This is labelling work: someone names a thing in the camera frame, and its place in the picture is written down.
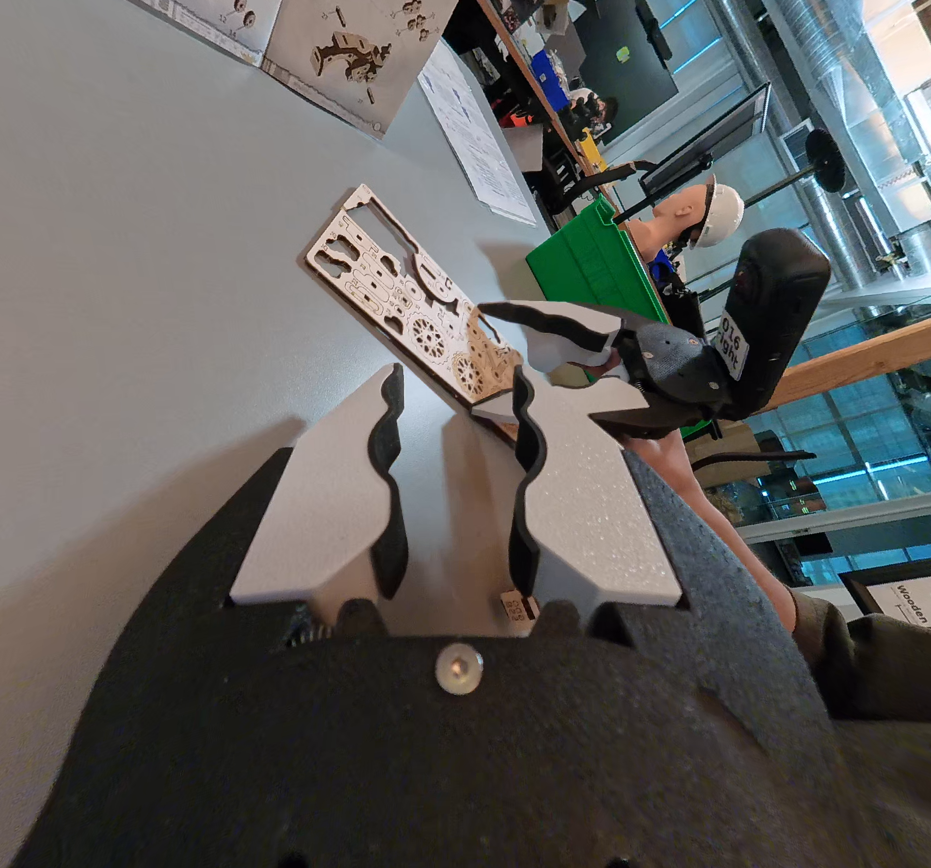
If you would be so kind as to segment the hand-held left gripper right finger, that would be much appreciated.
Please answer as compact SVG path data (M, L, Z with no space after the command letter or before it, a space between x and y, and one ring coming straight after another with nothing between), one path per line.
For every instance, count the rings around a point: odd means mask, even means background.
M508 544L516 589L539 606L675 606L682 590L624 457L591 416L520 388L518 485Z

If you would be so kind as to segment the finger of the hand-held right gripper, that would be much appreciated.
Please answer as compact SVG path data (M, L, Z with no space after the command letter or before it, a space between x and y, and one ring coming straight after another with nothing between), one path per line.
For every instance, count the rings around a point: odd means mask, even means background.
M546 399L568 406L583 416L643 410L643 394L617 376L606 376L587 386L553 386L540 372L516 372L512 389L496 393L473 405L471 417L491 427L506 440L518 438L515 395L520 388L544 390Z
M517 324L527 341L526 362L540 373L573 365L588 373L642 369L636 334L622 316L568 302L510 300L479 304L481 315Z

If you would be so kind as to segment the wooden parts sheet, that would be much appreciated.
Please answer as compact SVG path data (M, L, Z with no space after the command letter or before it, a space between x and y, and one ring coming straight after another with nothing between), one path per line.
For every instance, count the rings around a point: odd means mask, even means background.
M438 391L479 420L523 358L385 203L357 186L308 246L305 266Z

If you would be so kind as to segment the green plastic bin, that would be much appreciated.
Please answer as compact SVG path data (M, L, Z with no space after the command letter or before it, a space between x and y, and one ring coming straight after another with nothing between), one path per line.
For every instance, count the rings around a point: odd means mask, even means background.
M654 282L611 202L599 196L526 262L548 301L621 308L669 322Z

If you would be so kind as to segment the black office chair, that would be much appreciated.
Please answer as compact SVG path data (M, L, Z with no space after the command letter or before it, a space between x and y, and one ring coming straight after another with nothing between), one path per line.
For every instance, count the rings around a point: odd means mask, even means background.
M635 174L647 174L657 168L658 164L651 161L628 161L617 164L603 172L599 172L592 176L584 176L580 181L554 196L546 203L546 208L551 213L562 212L566 210L575 199L588 191L625 180Z
M815 453L807 451L733 451L700 457L693 461L691 468L704 485L714 486L766 476L771 472L770 466L773 464L794 463L817 457Z

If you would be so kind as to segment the mannequin bust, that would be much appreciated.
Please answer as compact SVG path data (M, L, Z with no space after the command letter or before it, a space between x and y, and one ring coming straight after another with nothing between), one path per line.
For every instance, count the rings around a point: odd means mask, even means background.
M667 246L689 246L704 228L708 184L687 187L662 200L647 221L630 219L627 231L648 269L670 322L694 337L706 336L696 294L687 289L671 262L659 256Z

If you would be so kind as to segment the white hard hat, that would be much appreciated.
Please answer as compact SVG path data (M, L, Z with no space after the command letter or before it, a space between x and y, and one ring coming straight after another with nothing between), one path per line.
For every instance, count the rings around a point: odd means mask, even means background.
M706 203L700 222L690 231L689 249L713 247L738 230L745 204L739 193L718 182L715 175L706 179Z

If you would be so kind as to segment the wooden beam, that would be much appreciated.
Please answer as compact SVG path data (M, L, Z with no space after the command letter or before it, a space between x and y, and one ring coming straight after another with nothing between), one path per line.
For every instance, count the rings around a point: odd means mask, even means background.
M759 412L898 372L929 358L930 321L922 321L789 367Z

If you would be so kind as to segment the white paper sheet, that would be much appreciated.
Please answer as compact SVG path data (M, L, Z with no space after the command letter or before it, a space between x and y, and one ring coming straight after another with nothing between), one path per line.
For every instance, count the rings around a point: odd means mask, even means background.
M535 226L460 59L444 41L436 45L418 82L477 200L496 214Z

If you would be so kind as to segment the black disc stand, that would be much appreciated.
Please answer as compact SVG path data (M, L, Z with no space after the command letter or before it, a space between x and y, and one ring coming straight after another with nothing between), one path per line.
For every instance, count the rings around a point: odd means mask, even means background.
M750 199L746 199L744 207L749 209L807 178L814 178L818 186L827 193L842 192L846 183L846 166L844 156L831 134L825 129L811 129L804 141L804 152L808 160L807 165L802 166L795 174L784 177L774 185L762 189Z

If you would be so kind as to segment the wooden workbench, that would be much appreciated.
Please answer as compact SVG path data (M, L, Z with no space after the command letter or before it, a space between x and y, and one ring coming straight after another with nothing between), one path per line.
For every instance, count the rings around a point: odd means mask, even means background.
M518 45L515 33L536 17L548 37L559 37L568 25L568 4L576 1L586 13L598 13L595 0L459 0L443 31L443 38L459 56L480 50L499 75L487 89L495 115L506 126L540 126L553 160L572 160L572 147L584 129L601 132L614 122L618 103L614 96L598 94L586 86L565 92L552 72L541 72L542 59Z

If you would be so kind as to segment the framed marker sign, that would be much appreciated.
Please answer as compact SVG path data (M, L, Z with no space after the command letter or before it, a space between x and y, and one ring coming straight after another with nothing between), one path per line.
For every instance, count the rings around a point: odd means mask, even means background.
M929 559L846 572L840 580L863 615L930 628Z

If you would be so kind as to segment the olive green shirt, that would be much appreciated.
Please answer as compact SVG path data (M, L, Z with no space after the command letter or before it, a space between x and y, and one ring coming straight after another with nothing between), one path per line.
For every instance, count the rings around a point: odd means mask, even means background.
M883 866L930 865L930 632L887 615L846 621L792 592L793 633L872 817Z

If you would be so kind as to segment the black wall screen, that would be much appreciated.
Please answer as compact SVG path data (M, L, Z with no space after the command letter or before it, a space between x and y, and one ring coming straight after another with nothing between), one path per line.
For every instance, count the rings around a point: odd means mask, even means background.
M575 21L585 58L580 77L603 100L617 105L606 144L678 94L669 70L671 48L646 0L596 0Z

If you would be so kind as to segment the silver ventilation duct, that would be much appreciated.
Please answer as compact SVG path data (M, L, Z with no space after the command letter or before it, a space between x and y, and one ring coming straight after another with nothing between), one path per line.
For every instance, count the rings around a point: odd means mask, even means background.
M771 72L779 134L803 118L847 184L798 184L849 290L929 289L929 36L913 0L708 0L749 70Z

